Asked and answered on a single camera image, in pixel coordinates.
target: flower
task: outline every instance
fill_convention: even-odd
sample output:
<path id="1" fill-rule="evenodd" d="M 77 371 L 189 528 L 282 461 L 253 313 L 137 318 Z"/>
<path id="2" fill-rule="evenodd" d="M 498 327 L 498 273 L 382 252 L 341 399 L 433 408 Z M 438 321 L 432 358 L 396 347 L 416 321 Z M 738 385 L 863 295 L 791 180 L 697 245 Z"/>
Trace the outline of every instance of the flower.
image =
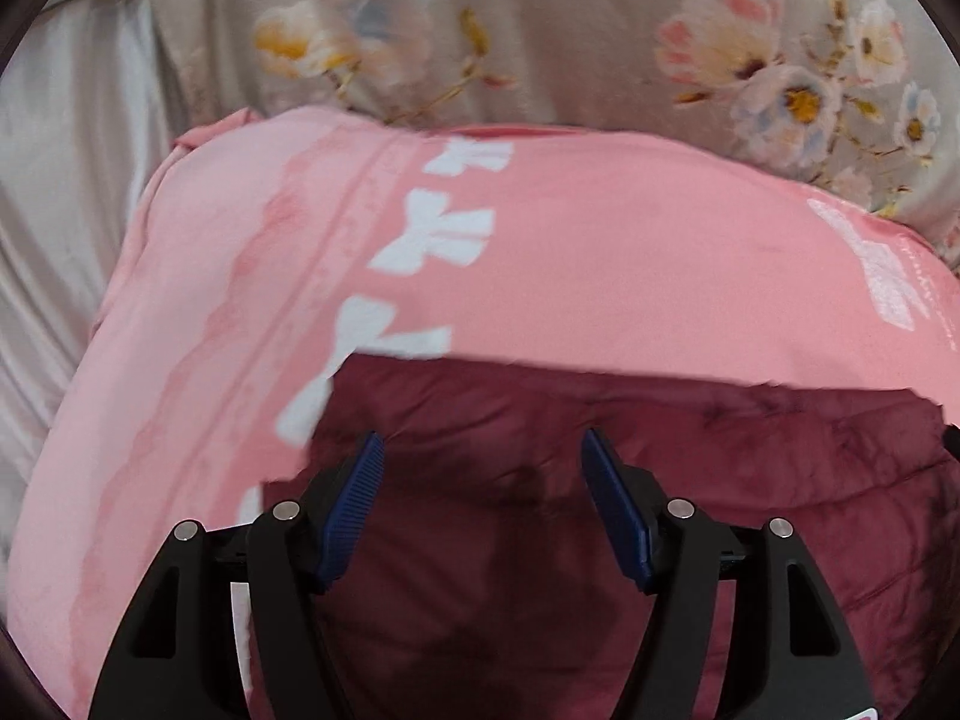
<path id="1" fill-rule="evenodd" d="M 929 89 L 920 89 L 910 81 L 904 87 L 899 117 L 894 125 L 894 143 L 915 157 L 925 157 L 933 151 L 940 133 L 940 111 L 937 100 Z"/>
<path id="2" fill-rule="evenodd" d="M 737 87 L 776 58 L 784 0 L 683 0 L 662 23 L 656 64 L 670 80 Z"/>
<path id="3" fill-rule="evenodd" d="M 844 167 L 843 170 L 834 175 L 827 185 L 834 194 L 850 201 L 854 205 L 859 205 L 865 210 L 870 210 L 874 202 L 872 194 L 874 193 L 874 183 L 869 175 L 853 170 L 852 167 Z"/>
<path id="4" fill-rule="evenodd" d="M 853 61 L 863 86 L 899 83 L 906 74 L 904 28 L 886 0 L 871 0 L 850 24 Z"/>
<path id="5" fill-rule="evenodd" d="M 380 90 L 424 77 L 432 50 L 426 0 L 304 0 L 253 27 L 268 73 L 299 79 L 354 66 Z"/>
<path id="6" fill-rule="evenodd" d="M 730 113 L 750 157 L 782 170 L 827 159 L 842 103 L 836 81 L 802 67 L 776 65 L 754 75 Z"/>

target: white bow print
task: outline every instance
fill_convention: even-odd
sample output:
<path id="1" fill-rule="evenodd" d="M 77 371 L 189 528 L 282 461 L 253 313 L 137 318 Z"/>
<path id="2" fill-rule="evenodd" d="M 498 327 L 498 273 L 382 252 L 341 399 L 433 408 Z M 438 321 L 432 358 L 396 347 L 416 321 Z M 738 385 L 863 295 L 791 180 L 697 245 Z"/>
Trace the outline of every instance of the white bow print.
<path id="1" fill-rule="evenodd" d="M 333 351 L 323 370 L 301 389 L 280 412 L 275 430 L 282 442 L 301 447 L 313 429 L 333 392 L 330 377 L 354 351 L 382 352 L 392 357 L 443 357 L 450 351 L 453 330 L 433 327 L 416 333 L 383 333 L 397 315 L 397 306 L 383 300 L 351 295 L 344 300 L 334 323 Z"/>
<path id="2" fill-rule="evenodd" d="M 446 142 L 439 157 L 424 165 L 429 175 L 460 175 L 468 167 L 483 167 L 500 172 L 510 164 L 514 145 L 506 141 L 476 141 L 458 135 Z"/>
<path id="3" fill-rule="evenodd" d="M 928 305 L 907 278 L 904 263 L 899 261 L 888 245 L 863 240 L 851 220 L 823 201 L 808 199 L 806 203 L 813 209 L 813 213 L 837 231 L 859 258 L 867 279 L 867 288 L 870 290 L 870 300 L 874 303 L 877 315 L 884 322 L 902 330 L 913 330 L 911 305 L 929 319 Z"/>
<path id="4" fill-rule="evenodd" d="M 406 196 L 407 228 L 397 240 L 376 253 L 368 265 L 375 271 L 412 276 L 427 255 L 465 268 L 476 262 L 493 234 L 494 210 L 445 213 L 450 195 L 445 191 L 414 189 Z"/>

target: white fabric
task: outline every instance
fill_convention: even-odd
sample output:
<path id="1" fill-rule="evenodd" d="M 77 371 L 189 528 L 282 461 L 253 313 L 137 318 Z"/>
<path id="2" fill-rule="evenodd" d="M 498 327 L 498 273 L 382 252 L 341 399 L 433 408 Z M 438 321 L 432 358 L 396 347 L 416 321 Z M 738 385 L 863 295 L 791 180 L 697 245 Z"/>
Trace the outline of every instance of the white fabric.
<path id="1" fill-rule="evenodd" d="M 0 613 L 27 481 L 169 151 L 162 79 L 148 0 L 52 10 L 0 79 Z"/>

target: maroon cloth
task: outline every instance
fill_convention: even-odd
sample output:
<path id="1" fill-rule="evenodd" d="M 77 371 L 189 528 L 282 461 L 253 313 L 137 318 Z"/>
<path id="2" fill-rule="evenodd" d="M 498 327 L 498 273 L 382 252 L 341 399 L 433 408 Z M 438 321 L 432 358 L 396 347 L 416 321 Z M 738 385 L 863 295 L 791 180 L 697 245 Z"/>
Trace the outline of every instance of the maroon cloth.
<path id="1" fill-rule="evenodd" d="M 580 474 L 587 427 L 712 517 L 788 517 L 893 716 L 960 591 L 960 464 L 909 391 L 798 391 L 519 365 L 351 357 L 304 489 L 364 432 L 384 482 L 347 576 L 318 604 L 358 718 L 607 718 L 652 600 L 616 566 Z M 723 675 L 724 584 L 698 717 Z"/>

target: flower center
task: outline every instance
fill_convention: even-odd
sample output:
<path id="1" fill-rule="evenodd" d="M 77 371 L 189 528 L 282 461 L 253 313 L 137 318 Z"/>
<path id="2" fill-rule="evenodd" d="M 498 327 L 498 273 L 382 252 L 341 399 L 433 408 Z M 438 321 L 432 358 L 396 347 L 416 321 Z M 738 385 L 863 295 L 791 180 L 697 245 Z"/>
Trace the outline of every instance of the flower center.
<path id="1" fill-rule="evenodd" d="M 762 59 L 757 59 L 755 56 L 751 56 L 744 65 L 734 73 L 734 75 L 741 81 L 746 81 L 752 79 L 757 73 L 759 73 L 763 68 L 767 66 L 767 63 Z"/>
<path id="2" fill-rule="evenodd" d="M 786 109 L 800 124 L 813 124 L 820 114 L 820 95 L 809 86 L 795 86 L 784 92 Z"/>
<path id="3" fill-rule="evenodd" d="M 923 140 L 923 122 L 919 119 L 910 119 L 909 124 L 906 125 L 906 136 L 913 141 L 918 143 Z"/>

